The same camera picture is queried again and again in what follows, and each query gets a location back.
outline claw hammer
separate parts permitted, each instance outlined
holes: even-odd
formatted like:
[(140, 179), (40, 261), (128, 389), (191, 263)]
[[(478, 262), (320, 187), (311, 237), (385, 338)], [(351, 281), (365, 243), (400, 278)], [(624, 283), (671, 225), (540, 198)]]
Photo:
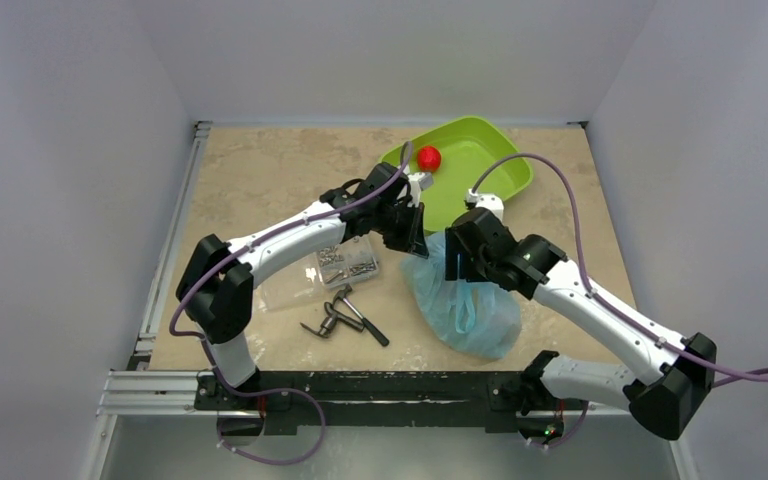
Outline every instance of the claw hammer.
[(378, 328), (375, 327), (375, 325), (372, 324), (372, 322), (369, 321), (368, 318), (364, 317), (360, 311), (355, 308), (354, 305), (352, 305), (352, 302), (349, 301), (349, 293), (352, 292), (352, 286), (346, 285), (340, 291), (337, 292), (336, 295), (334, 295), (334, 300), (331, 301), (334, 305), (337, 305), (337, 302), (343, 302), (346, 304), (347, 307), (349, 307), (349, 310), (351, 310), (357, 317), (360, 319), (361, 322), (363, 322), (363, 325), (366, 327), (367, 330), (369, 330), (369, 333), (372, 334), (373, 337), (375, 337), (376, 340), (378, 340), (378, 343), (381, 344), (382, 347), (386, 347), (387, 345), (390, 345), (390, 340), (387, 339), (387, 337), (384, 336), (383, 333), (381, 333), (381, 330), (378, 330)]

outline robotic arm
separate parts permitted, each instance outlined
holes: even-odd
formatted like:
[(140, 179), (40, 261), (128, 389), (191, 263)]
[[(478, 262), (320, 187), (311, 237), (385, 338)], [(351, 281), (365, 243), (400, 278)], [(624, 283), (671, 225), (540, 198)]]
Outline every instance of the robotic arm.
[[(310, 253), (371, 231), (381, 234), (390, 250), (428, 256), (419, 201), (430, 180), (427, 174), (400, 174), (371, 201), (339, 215), (321, 215), (358, 202), (396, 173), (396, 167), (378, 164), (366, 179), (325, 192), (304, 211), (268, 229), (228, 242), (215, 235), (199, 242), (176, 289), (179, 300), (222, 259), (245, 249), (198, 289), (185, 310), (233, 388), (245, 390), (248, 382), (257, 381), (244, 329), (251, 319), (252, 293), (270, 275)], [(591, 282), (603, 298), (660, 338), (656, 342), (643, 336), (591, 298), (577, 265), (558, 247), (538, 235), (517, 241), (501, 222), (503, 206), (497, 197), (470, 191), (467, 205), (472, 208), (446, 230), (446, 279), (490, 281), (516, 291), (569, 318), (623, 362), (588, 363), (541, 352), (522, 373), (525, 395), (535, 399), (527, 403), (540, 404), (537, 399), (546, 398), (603, 403), (629, 410), (660, 437), (678, 438), (710, 391), (713, 372), (661, 345), (683, 344), (686, 351), (713, 362), (713, 342), (701, 334), (684, 338), (657, 325)], [(264, 236), (268, 240), (255, 242)]]

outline beige table surface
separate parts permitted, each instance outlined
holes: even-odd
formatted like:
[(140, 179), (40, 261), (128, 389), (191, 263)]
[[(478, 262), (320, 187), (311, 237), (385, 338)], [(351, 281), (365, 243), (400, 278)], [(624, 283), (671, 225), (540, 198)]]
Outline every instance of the beige table surface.
[[(329, 188), (365, 177), (378, 158), (426, 128), (214, 128), (186, 217), (172, 281), (174, 291), (198, 240), (244, 236), (298, 213)], [(631, 290), (605, 206), (590, 148), (580, 128), (509, 128), (523, 151), (554, 160), (569, 176), (579, 202), (585, 255), (591, 276), (631, 303)], [(517, 237), (538, 233), (575, 258), (572, 215), (563, 186), (551, 170), (533, 163), (532, 184), (505, 205), (505, 223)], [(490, 361), (456, 352), (426, 325), (399, 271), (404, 254), (384, 248), (371, 234), (381, 261), (376, 278), (357, 284), (352, 299), (390, 338), (380, 347), (368, 333), (339, 329), (329, 340), (304, 331), (317, 326), (325, 294), (307, 305), (254, 312), (246, 329), (249, 351), (267, 370), (519, 370), (543, 349), (591, 361), (615, 357), (570, 321), (517, 297), (522, 333), (510, 353)], [(176, 300), (167, 295), (163, 324), (151, 358), (153, 370), (200, 370), (204, 354), (192, 338), (171, 337), (168, 321)], [(179, 328), (194, 324), (182, 319)]]

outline metal frame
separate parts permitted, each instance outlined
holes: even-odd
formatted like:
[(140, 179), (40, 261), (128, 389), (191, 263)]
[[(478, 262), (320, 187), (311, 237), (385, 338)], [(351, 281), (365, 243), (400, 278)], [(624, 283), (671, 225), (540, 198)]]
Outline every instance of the metal frame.
[[(194, 126), (193, 145), (186, 166), (186, 173), (175, 202), (172, 223), (161, 250), (158, 267), (149, 290), (139, 337), (134, 355), (150, 357), (160, 326), (166, 295), (172, 281), (171, 274), (180, 247), (181, 235), (186, 222), (189, 204), (202, 158), (207, 146), (213, 122), (198, 122)], [(79, 479), (101, 480), (109, 460), (111, 444), (117, 435), (119, 416), (222, 416), (256, 418), (254, 411), (203, 411), (195, 410), (192, 403), (197, 392), (196, 371), (111, 371), (108, 373), (96, 412), (96, 423), (89, 451)], [(535, 417), (551, 416), (554, 412), (535, 411)], [(591, 405), (589, 416), (627, 416), (625, 411), (603, 405)], [(670, 442), (676, 471), (681, 480), (698, 480), (699, 474), (692, 461), (687, 442), (679, 439)]]

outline plastic bag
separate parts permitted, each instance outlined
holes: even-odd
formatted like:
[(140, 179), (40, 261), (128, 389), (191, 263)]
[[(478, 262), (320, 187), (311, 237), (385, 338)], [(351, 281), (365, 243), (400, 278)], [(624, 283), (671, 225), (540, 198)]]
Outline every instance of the plastic bag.
[(445, 281), (446, 235), (438, 232), (425, 241), (428, 259), (410, 256), (401, 264), (425, 321), (437, 338), (459, 352), (504, 357), (522, 330), (519, 304), (490, 282)]

